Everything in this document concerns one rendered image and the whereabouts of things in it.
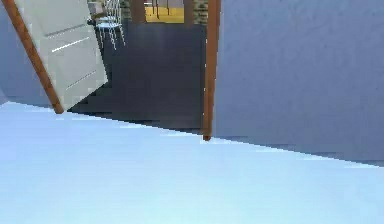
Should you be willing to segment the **white room door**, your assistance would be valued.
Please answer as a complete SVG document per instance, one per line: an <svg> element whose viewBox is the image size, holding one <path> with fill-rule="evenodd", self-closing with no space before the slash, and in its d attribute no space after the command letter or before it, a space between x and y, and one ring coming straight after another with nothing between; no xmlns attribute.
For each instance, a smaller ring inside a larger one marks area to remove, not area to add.
<svg viewBox="0 0 384 224"><path fill-rule="evenodd" d="M14 0L63 109L107 81L87 0Z"/></svg>

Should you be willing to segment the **brown wooden door frame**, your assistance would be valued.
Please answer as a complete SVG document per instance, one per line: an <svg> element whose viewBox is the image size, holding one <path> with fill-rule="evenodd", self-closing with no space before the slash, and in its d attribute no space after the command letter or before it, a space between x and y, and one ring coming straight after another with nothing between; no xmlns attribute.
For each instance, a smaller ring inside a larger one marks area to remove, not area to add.
<svg viewBox="0 0 384 224"><path fill-rule="evenodd" d="M144 0L120 0L125 42L117 33L116 49L109 35L101 45L93 26L108 81L65 110L37 53L14 0L0 0L0 91L5 100L44 107L57 114L89 116L212 135L213 85L216 79L219 4L208 7L204 81L197 72L195 38L200 26L149 24Z"/></svg>

